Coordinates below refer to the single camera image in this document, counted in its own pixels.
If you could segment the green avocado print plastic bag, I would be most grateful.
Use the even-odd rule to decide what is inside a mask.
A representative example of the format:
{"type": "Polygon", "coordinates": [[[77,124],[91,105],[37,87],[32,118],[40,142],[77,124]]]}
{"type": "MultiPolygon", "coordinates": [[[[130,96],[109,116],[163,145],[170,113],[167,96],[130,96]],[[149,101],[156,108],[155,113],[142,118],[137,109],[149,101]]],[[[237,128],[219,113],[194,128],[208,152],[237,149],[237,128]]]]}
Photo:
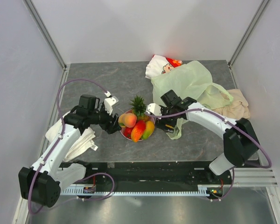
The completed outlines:
{"type": "Polygon", "coordinates": [[[198,61],[178,66],[172,71],[151,78],[153,85],[153,102],[164,106],[161,96],[173,90],[184,99],[191,97],[199,105],[209,110],[230,105],[233,96],[219,84],[213,82],[211,73],[198,61]]]}

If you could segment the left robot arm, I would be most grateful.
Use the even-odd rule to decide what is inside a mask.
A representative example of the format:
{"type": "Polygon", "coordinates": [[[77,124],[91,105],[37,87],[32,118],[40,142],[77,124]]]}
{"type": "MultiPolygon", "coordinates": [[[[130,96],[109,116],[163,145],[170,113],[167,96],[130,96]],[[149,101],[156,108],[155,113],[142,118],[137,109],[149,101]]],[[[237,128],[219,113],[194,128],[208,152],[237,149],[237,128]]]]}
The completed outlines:
{"type": "Polygon", "coordinates": [[[72,163],[63,170],[59,167],[90,125],[99,125],[108,134],[121,130],[118,114],[112,113],[117,102],[118,99],[110,94],[103,102],[91,95],[80,97],[79,104],[63,117],[64,122],[46,151],[31,167],[22,167],[19,171],[23,199],[51,208],[70,185],[77,181],[92,181],[93,172],[82,164],[72,163]]]}

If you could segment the fake red bell pepper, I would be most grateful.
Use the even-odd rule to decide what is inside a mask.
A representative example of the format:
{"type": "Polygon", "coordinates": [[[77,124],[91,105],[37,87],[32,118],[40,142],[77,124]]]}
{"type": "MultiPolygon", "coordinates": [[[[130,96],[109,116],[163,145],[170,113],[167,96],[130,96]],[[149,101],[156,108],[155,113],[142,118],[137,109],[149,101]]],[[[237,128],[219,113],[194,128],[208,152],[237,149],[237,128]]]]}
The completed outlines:
{"type": "Polygon", "coordinates": [[[131,133],[132,133],[133,127],[126,127],[124,129],[123,135],[131,140],[131,133]]]}

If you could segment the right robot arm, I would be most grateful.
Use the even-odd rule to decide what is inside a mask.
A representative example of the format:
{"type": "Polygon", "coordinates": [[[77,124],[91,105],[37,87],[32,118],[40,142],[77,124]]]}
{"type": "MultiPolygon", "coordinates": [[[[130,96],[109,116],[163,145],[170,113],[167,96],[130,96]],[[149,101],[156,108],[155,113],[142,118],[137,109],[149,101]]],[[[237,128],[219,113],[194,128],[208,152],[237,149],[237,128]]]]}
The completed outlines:
{"type": "Polygon", "coordinates": [[[147,113],[156,119],[156,126],[167,133],[173,133],[178,119],[195,122],[215,133],[223,140],[224,151],[204,172],[208,183],[214,184],[221,174],[233,167],[245,165],[259,149],[259,142],[249,120],[231,119],[207,109],[191,97],[184,99],[169,90],[161,96],[164,105],[151,103],[147,113]]]}

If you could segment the fake peach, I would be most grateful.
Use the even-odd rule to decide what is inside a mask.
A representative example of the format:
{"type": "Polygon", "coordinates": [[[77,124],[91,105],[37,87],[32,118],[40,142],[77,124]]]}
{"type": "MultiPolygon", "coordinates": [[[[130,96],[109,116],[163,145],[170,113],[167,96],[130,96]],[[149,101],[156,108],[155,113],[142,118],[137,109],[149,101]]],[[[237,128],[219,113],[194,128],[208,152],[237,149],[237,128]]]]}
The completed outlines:
{"type": "Polygon", "coordinates": [[[124,113],[122,118],[124,126],[132,128],[136,125],[137,116],[133,113],[124,113]]]}

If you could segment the fake yellow pear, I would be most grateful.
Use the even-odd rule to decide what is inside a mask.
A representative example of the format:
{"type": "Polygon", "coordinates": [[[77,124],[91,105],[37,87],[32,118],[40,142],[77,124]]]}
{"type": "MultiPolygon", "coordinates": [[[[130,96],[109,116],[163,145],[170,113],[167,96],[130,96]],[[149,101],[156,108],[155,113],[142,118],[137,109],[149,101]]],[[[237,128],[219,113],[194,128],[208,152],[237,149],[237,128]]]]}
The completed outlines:
{"type": "Polygon", "coordinates": [[[125,118],[125,113],[121,114],[119,116],[119,120],[118,120],[118,124],[122,127],[122,128],[125,128],[126,125],[124,124],[124,118],[125,118]]]}

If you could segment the fake pineapple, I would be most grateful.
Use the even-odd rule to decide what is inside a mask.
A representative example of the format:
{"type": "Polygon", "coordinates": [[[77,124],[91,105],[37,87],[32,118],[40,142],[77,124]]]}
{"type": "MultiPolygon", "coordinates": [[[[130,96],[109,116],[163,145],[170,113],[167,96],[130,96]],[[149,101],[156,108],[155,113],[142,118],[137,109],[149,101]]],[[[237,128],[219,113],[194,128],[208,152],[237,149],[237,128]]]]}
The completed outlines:
{"type": "Polygon", "coordinates": [[[141,96],[136,95],[134,99],[130,100],[130,106],[132,113],[137,116],[137,120],[148,121],[149,117],[145,115],[146,104],[144,103],[144,99],[141,96]]]}

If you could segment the fake red orange mango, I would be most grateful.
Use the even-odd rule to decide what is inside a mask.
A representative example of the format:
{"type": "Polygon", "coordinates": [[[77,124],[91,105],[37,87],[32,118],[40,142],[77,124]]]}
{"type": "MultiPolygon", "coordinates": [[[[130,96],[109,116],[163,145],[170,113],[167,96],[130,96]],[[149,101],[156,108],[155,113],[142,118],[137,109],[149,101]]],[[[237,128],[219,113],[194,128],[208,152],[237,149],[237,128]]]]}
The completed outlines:
{"type": "Polygon", "coordinates": [[[143,120],[138,121],[132,130],[131,140],[133,142],[138,142],[139,139],[142,137],[145,129],[146,123],[143,120]]]}

